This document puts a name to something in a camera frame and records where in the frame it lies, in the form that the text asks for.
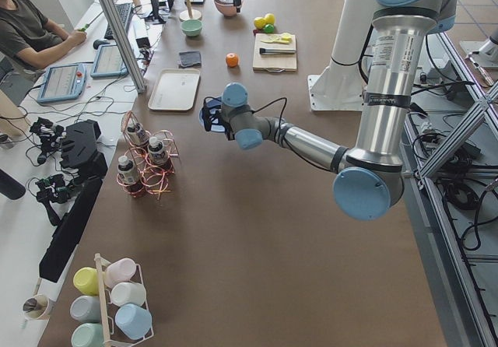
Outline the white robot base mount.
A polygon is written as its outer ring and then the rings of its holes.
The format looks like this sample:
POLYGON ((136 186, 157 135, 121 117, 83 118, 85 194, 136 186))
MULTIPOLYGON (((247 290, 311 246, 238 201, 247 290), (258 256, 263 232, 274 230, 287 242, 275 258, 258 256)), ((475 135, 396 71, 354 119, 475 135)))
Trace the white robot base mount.
POLYGON ((365 82, 359 73, 360 56, 376 9, 375 0, 345 0, 330 63, 320 75, 308 76, 312 110, 362 109, 365 82))

